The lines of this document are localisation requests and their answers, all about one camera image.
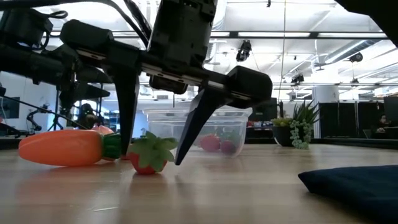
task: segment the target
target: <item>black cushion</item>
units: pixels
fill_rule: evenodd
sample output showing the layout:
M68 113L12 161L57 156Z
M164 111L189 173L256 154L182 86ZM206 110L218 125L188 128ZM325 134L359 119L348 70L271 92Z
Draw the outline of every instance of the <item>black cushion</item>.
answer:
M377 223L398 223L398 166L344 167L298 175L307 189Z

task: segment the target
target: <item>wooden table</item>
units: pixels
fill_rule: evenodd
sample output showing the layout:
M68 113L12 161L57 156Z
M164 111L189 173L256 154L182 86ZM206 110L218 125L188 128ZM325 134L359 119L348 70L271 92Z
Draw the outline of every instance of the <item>wooden table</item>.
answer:
M162 175L134 175L128 161L53 168L0 151L2 223L367 223L308 193L306 170L396 164L398 151L311 145L246 146L235 159L191 153Z

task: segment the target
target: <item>orange toy carrot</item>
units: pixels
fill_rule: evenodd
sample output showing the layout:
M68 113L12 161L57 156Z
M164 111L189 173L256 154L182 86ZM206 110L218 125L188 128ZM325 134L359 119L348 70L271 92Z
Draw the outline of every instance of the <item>orange toy carrot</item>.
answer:
M118 159L120 135L102 135L92 130L60 130L36 134L19 143L19 156L53 166L87 166L102 157Z
M113 133L113 131L110 128L102 126L102 125L101 126L95 126L91 130L97 131L98 133L100 133L102 135ZM102 159L105 160L105 161L110 161L110 162L115 161L115 159L107 158L107 157L102 157Z

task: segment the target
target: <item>person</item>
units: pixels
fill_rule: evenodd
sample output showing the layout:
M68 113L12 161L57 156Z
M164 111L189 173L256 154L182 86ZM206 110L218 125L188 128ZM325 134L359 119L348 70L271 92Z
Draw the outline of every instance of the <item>person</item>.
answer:
M91 105L85 103L80 106L79 115L75 122L87 129L92 129L94 125L98 124L100 121L98 117L94 114L94 110L92 109Z
M379 120L372 127L372 138L385 139L387 138L386 127L391 126L391 122L387 120L385 114L380 114Z

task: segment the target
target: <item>ceiling light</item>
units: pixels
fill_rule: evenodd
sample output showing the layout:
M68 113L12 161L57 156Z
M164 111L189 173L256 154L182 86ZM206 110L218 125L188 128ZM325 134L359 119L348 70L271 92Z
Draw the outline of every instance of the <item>ceiling light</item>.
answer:
M138 37L136 32L120 32L112 30L114 37Z
M361 33L319 33L318 37L323 38L387 38L385 33L374 33L374 32L361 32Z
M51 32L51 35L53 35L53 36L59 36L60 34L61 34L61 32L59 32L59 31Z
M239 37L309 37L309 32L239 32Z
M229 32L211 32L211 37L229 37Z
M211 44L226 44L226 40L209 40Z

